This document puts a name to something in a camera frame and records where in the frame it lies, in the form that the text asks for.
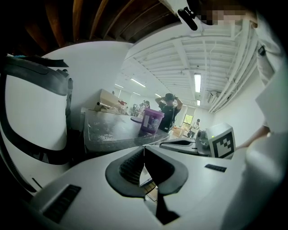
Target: man wearing black shirt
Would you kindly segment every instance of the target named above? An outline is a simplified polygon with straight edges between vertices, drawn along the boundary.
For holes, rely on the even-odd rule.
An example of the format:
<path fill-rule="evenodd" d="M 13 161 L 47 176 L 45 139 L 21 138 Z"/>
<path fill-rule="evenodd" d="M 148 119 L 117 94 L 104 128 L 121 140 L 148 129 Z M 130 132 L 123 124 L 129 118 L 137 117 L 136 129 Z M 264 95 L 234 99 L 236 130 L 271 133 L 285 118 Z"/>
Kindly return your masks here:
<path fill-rule="evenodd" d="M 177 106 L 173 105 L 174 100 L 177 101 Z M 159 125 L 159 129 L 167 133 L 172 128 L 172 125 L 175 122 L 175 117 L 180 112 L 183 103 L 172 93 L 167 93 L 165 97 L 156 98 L 155 101 L 159 105 L 162 113 L 165 114 Z"/>

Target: ceiling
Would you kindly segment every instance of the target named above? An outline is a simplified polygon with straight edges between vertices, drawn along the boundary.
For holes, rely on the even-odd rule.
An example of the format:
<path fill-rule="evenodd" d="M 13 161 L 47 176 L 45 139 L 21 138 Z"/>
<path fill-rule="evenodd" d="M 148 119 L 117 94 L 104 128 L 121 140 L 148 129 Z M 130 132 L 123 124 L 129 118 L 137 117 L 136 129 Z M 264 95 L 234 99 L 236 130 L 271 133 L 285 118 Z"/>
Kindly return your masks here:
<path fill-rule="evenodd" d="M 2 49 L 12 55 L 42 56 L 88 41 L 135 43 L 162 27 L 180 23 L 177 14 L 158 0 L 12 2 L 6 2 L 9 20 L 2 28 L 6 36 Z"/>
<path fill-rule="evenodd" d="M 131 48 L 136 52 L 127 55 L 116 83 L 123 86 L 123 90 L 146 97 L 157 97 L 155 93 L 161 96 L 172 93 L 193 106 L 200 100 L 200 107 L 210 109 L 207 102 L 210 92 L 221 93 L 231 74 L 240 72 L 255 37 L 250 24 L 243 21 L 207 26 L 197 20 L 197 24 L 197 31 L 190 30 L 183 22 L 136 44 Z M 242 33 L 243 27 L 246 27 L 245 34 Z M 256 62 L 255 55 L 250 65 L 252 62 Z M 195 92 L 194 74 L 201 74 L 200 93 Z M 131 78 L 147 87 L 143 88 Z"/>

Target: person's arm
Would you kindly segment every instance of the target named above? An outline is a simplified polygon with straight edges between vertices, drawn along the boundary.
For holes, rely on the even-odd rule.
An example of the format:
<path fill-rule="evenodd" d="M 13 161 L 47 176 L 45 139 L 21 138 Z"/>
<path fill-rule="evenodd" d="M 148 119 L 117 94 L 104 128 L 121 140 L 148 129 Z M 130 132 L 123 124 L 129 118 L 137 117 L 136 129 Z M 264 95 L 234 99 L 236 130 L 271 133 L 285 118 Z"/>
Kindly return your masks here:
<path fill-rule="evenodd" d="M 175 100 L 177 101 L 177 109 L 181 110 L 183 106 L 183 102 L 178 97 L 175 97 Z"/>
<path fill-rule="evenodd" d="M 243 143 L 242 145 L 238 146 L 236 149 L 241 149 L 241 148 L 247 148 L 249 147 L 249 145 L 251 145 L 251 143 L 253 141 L 255 141 L 256 139 L 266 136 L 268 133 L 270 132 L 270 129 L 264 125 L 262 125 L 262 127 L 260 129 L 258 129 L 253 135 L 252 137 L 250 137 L 245 143 Z"/>
<path fill-rule="evenodd" d="M 160 104 L 160 101 L 164 100 L 163 97 L 156 98 L 155 101 L 157 104 Z"/>

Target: white ceiling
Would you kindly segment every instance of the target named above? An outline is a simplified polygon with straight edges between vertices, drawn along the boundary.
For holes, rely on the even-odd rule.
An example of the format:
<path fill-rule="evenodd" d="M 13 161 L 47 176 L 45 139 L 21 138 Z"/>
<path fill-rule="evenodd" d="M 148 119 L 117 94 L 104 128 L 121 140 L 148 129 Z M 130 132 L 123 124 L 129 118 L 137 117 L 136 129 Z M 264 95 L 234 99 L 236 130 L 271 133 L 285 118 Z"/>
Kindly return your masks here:
<path fill-rule="evenodd" d="M 242 21 L 223 26 L 206 26 L 197 21 L 198 30 L 192 31 L 183 23 L 164 29 L 132 47 L 117 76 L 116 84 L 122 90 L 145 97 L 173 93 L 185 104 L 209 109 L 209 92 L 222 92 L 236 63 L 242 37 Z M 247 53 L 253 31 L 246 35 Z M 245 55 L 239 66 L 243 65 Z M 201 92 L 195 92 L 194 74 L 202 76 Z M 144 84 L 146 88 L 131 81 Z"/>

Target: headset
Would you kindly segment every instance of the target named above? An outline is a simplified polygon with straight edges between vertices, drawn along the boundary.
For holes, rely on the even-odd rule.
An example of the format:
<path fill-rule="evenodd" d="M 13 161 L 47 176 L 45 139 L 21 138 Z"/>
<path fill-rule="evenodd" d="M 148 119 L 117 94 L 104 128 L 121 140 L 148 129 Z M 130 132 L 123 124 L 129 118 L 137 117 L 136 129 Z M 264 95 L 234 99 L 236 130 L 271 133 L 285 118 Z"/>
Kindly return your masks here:
<path fill-rule="evenodd" d="M 193 30 L 196 31 L 198 26 L 194 22 L 195 17 L 198 17 L 203 23 L 207 25 L 213 25 L 212 20 L 207 20 L 206 15 L 200 14 L 200 2 L 202 3 L 203 0 L 187 0 L 188 7 L 184 9 L 179 9 L 178 14 L 179 16 L 188 24 L 188 26 Z"/>

